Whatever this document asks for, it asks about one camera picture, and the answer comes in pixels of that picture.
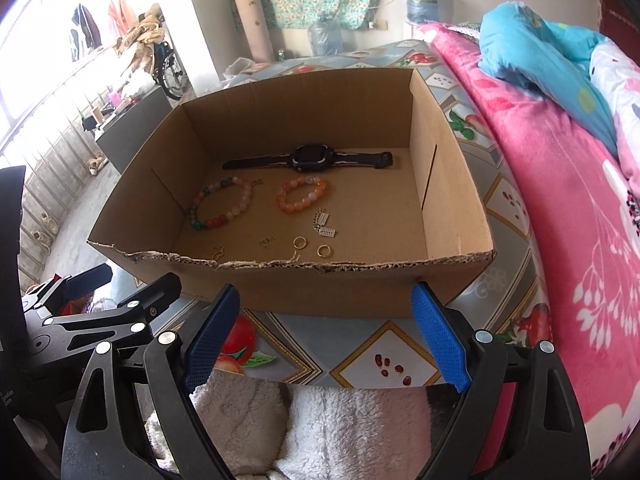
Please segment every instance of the cardboard tube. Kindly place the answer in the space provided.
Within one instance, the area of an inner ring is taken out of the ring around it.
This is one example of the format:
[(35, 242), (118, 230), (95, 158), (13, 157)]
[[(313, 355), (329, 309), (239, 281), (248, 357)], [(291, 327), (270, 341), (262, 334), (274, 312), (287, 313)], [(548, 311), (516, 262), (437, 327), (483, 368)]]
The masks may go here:
[(273, 45), (260, 0), (236, 0), (236, 6), (238, 6), (244, 34), (254, 61), (256, 63), (275, 61)]

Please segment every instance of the beaded bracelet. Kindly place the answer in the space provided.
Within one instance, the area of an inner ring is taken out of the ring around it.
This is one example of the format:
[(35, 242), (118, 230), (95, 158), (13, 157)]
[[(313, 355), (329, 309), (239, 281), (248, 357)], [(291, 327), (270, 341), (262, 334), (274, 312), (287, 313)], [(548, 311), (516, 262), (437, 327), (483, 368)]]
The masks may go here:
[[(213, 218), (207, 218), (206, 220), (198, 220), (198, 206), (200, 202), (202, 202), (205, 197), (209, 196), (212, 192), (217, 191), (219, 189), (223, 189), (225, 187), (229, 187), (232, 184), (236, 184), (236, 186), (240, 186), (244, 189), (244, 193), (242, 195), (242, 200), (236, 206), (233, 206), (229, 211), (224, 213), (223, 215), (216, 216)], [(220, 227), (233, 220), (236, 216), (238, 216), (241, 212), (246, 211), (251, 203), (251, 184), (245, 182), (241, 178), (237, 176), (230, 176), (222, 179), (220, 182), (215, 182), (214, 184), (209, 184), (205, 187), (200, 193), (198, 193), (197, 197), (193, 199), (193, 206), (189, 209), (189, 213), (191, 215), (191, 227), (196, 230), (200, 229), (211, 229), (214, 227)]]
[[(311, 191), (307, 196), (305, 196), (302, 200), (294, 203), (287, 203), (287, 193), (291, 191), (291, 189), (298, 186), (305, 185), (316, 186), (313, 191)], [(290, 182), (286, 182), (280, 186), (278, 192), (276, 194), (276, 202), (278, 203), (278, 207), (281, 211), (285, 211), (287, 213), (293, 213), (294, 211), (302, 211), (304, 208), (309, 207), (313, 202), (318, 200), (322, 195), (324, 195), (324, 189), (326, 188), (326, 182), (322, 180), (319, 176), (301, 176)]]

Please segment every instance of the small gold charm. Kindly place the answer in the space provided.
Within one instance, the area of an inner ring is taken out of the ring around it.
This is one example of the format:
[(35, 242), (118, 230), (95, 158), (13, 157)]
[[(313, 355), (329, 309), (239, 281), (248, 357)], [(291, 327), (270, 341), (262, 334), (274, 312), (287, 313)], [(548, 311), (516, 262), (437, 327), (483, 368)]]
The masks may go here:
[(213, 248), (213, 252), (211, 253), (211, 259), (216, 262), (218, 261), (220, 258), (222, 258), (222, 256), (225, 255), (225, 248), (220, 245), (220, 247), (214, 247)]
[(318, 234), (320, 236), (326, 236), (327, 238), (333, 238), (335, 236), (335, 229), (331, 229), (329, 227), (321, 227), (318, 229)]
[(321, 258), (329, 258), (332, 254), (334, 254), (334, 250), (328, 245), (318, 247), (318, 256)]
[(293, 240), (293, 246), (297, 250), (302, 250), (306, 247), (306, 238), (303, 236), (298, 236)]
[(269, 242), (273, 242), (275, 239), (276, 239), (275, 236), (267, 236), (266, 238), (263, 238), (262, 240), (260, 240), (258, 243), (265, 249), (268, 249)]
[(287, 261), (290, 264), (295, 264), (299, 259), (300, 259), (300, 254), (298, 253), (298, 250), (297, 249), (293, 249), (293, 256), (290, 257)]

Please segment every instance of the torn cardboard edge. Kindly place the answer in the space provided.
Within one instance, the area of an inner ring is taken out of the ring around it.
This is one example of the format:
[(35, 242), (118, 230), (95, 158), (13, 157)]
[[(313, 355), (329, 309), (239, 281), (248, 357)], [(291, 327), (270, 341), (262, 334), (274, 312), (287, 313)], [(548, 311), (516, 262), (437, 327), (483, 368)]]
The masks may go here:
[(99, 244), (98, 242), (87, 242), (91, 247), (100, 251), (100, 249), (112, 250), (120, 256), (132, 262), (140, 262), (143, 260), (160, 260), (164, 262), (173, 262), (180, 264), (195, 264), (203, 267), (212, 267), (213, 269), (269, 269), (269, 268), (291, 268), (291, 269), (315, 269), (324, 272), (339, 272), (352, 270), (385, 270), (385, 269), (403, 269), (405, 267), (418, 266), (434, 266), (434, 265), (457, 265), (472, 264), (476, 262), (493, 261), (496, 251), (486, 251), (484, 253), (460, 254), (459, 256), (443, 256), (434, 260), (416, 260), (408, 262), (389, 262), (386, 264), (359, 264), (355, 262), (327, 262), (325, 264), (317, 262), (306, 262), (302, 264), (294, 263), (289, 260), (271, 260), (270, 262), (238, 262), (229, 261), (219, 264), (215, 260), (200, 260), (181, 256), (177, 253), (161, 253), (159, 251), (140, 251), (137, 253), (126, 253), (119, 250), (114, 245)]

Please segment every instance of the orange bead bracelet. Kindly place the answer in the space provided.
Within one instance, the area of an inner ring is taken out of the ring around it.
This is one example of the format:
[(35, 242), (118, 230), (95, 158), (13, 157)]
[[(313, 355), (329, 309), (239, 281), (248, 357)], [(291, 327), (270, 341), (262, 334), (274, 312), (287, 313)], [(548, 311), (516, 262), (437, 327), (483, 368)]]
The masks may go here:
[[(309, 192), (309, 194), (302, 200), (299, 200), (298, 202), (288, 203), (287, 193), (298, 186), (314, 186), (314, 190)], [(325, 189), (326, 182), (319, 176), (300, 176), (294, 180), (291, 180), (290, 182), (282, 184), (282, 186), (278, 188), (278, 192), (276, 194), (276, 202), (278, 203), (278, 207), (281, 211), (287, 213), (302, 211), (303, 209), (309, 207), (313, 202), (318, 200), (322, 195), (324, 195)]]

